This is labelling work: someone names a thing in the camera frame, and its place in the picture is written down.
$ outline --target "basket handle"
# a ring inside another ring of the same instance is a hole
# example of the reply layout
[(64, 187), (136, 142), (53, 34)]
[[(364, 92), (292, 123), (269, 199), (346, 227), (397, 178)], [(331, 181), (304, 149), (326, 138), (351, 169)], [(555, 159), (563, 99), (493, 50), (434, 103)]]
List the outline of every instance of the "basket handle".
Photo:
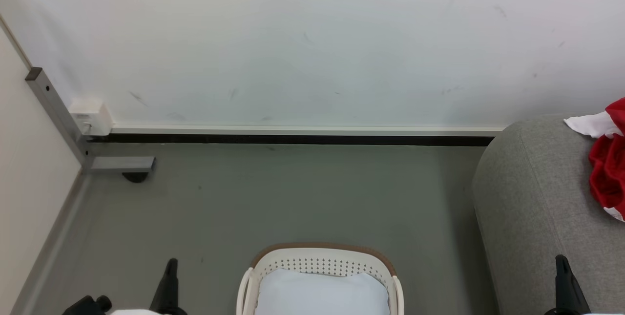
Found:
[(397, 276), (393, 276), (395, 282), (395, 293), (397, 293), (397, 315), (404, 315), (404, 290)]
[(236, 315), (243, 315), (243, 301), (245, 300), (245, 288), (247, 288), (248, 283), (250, 281), (250, 275), (252, 275), (253, 268), (248, 268), (248, 270), (243, 274), (243, 279), (241, 279), (241, 284), (239, 285), (239, 294), (236, 297)]

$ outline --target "basket rim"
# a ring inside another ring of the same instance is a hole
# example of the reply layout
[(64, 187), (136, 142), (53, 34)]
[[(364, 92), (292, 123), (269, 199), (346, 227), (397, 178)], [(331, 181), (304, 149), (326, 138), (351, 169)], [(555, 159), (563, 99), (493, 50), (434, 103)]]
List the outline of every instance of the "basket rim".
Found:
[(382, 264), (386, 266), (391, 276), (397, 276), (397, 273), (395, 272), (395, 268), (393, 267), (393, 264), (391, 264), (389, 259), (387, 259), (387, 257), (385, 257), (383, 253), (375, 249), (361, 247), (361, 246), (350, 246), (348, 244), (328, 243), (328, 242), (289, 242), (289, 243), (273, 244), (261, 250), (254, 257), (254, 260), (252, 260), (252, 268), (256, 268), (256, 264), (258, 264), (258, 262), (261, 261), (261, 259), (263, 259), (265, 255), (267, 255), (268, 253), (272, 251), (276, 251), (278, 249), (295, 249), (295, 248), (340, 249), (344, 251), (368, 253), (368, 255), (378, 258), (379, 261), (381, 261)]

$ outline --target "gray fabric upholstery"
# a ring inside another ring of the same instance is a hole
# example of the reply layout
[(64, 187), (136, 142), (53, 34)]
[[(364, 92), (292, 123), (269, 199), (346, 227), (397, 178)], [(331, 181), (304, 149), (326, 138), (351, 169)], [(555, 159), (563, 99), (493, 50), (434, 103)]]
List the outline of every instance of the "gray fabric upholstery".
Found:
[(484, 153), (473, 196), (501, 315), (554, 306), (559, 253), (593, 312), (625, 311), (625, 224), (590, 194), (593, 142), (549, 115), (511, 125)]

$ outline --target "black baseboard strip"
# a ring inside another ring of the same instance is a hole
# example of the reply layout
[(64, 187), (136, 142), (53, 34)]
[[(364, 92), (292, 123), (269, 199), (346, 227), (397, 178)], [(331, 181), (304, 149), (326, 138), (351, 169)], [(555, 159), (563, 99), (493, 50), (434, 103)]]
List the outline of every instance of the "black baseboard strip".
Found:
[(379, 135), (228, 135), (228, 134), (109, 134), (91, 143), (223, 143), (338, 144), (362, 146), (485, 147), (493, 137), (415, 137)]

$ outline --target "black knob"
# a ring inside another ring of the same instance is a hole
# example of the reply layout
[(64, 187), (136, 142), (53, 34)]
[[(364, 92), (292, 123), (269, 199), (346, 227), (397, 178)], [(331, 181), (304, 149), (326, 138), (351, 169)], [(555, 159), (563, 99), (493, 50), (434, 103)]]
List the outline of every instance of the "black knob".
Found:
[(107, 297), (106, 295), (101, 295), (100, 297), (98, 297), (98, 299), (96, 299), (96, 304), (105, 313), (111, 310), (111, 308), (113, 307), (113, 304), (111, 303), (111, 299), (109, 299), (109, 297)]

